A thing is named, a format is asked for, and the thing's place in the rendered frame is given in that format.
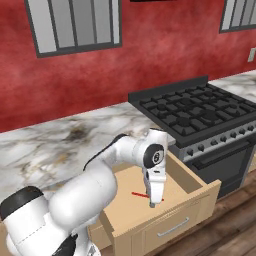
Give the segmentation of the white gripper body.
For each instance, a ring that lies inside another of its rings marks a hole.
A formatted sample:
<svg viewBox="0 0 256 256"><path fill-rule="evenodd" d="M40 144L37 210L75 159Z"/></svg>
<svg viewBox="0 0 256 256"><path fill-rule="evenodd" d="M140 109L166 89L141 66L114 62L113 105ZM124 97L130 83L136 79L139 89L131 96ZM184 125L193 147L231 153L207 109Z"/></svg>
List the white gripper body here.
<svg viewBox="0 0 256 256"><path fill-rule="evenodd" d="M159 204L163 198L165 175L146 175L146 191L151 204Z"/></svg>

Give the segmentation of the light wood open drawer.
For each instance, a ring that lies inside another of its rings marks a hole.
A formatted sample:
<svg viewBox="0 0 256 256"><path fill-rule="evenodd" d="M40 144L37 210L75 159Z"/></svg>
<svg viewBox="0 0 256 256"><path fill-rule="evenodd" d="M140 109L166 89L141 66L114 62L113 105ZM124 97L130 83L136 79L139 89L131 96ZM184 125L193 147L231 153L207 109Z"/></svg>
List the light wood open drawer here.
<svg viewBox="0 0 256 256"><path fill-rule="evenodd" d="M173 154L168 154L163 201L151 208L139 167L124 163L114 166L113 172L118 182L117 195L89 227L89 236L100 249L112 246L114 256L145 256L209 218L221 186L219 180L205 183ZM186 217L190 220L182 227L157 236Z"/></svg>

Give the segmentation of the black and steel gas stove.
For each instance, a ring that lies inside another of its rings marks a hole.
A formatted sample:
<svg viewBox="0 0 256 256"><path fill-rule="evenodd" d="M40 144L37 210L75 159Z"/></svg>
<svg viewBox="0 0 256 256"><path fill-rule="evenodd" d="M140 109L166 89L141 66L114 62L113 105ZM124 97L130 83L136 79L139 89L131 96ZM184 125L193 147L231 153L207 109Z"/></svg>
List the black and steel gas stove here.
<svg viewBox="0 0 256 256"><path fill-rule="evenodd" d="M256 152L256 103L220 89L206 76L131 92L128 102L167 132L169 150L205 183L221 181L219 197L244 182ZM198 170L194 161L229 145L254 145Z"/></svg>

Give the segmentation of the large grey barred window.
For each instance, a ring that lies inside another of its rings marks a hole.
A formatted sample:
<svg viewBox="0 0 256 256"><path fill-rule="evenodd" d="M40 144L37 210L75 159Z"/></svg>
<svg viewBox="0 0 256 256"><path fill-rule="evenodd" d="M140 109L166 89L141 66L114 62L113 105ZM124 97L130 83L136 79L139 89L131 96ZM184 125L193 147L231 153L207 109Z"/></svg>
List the large grey barred window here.
<svg viewBox="0 0 256 256"><path fill-rule="evenodd" d="M122 46L121 0L24 0L38 58Z"/></svg>

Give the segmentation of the black range hood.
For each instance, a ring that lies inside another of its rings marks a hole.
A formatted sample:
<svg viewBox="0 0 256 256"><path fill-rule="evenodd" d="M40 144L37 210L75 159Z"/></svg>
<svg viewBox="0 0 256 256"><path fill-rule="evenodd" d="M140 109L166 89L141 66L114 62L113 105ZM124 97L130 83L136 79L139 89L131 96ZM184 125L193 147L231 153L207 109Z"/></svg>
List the black range hood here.
<svg viewBox="0 0 256 256"><path fill-rule="evenodd" d="M178 0L130 0L130 2L141 2L141 3L145 3L145 2L168 2L168 1L178 1Z"/></svg>

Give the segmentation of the small grey barred window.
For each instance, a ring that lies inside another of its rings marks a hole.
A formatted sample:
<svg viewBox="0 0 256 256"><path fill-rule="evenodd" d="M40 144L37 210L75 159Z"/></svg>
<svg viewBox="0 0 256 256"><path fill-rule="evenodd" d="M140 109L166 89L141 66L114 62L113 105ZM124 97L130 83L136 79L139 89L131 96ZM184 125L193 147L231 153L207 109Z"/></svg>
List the small grey barred window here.
<svg viewBox="0 0 256 256"><path fill-rule="evenodd" d="M256 0L224 0L220 33L256 29Z"/></svg>

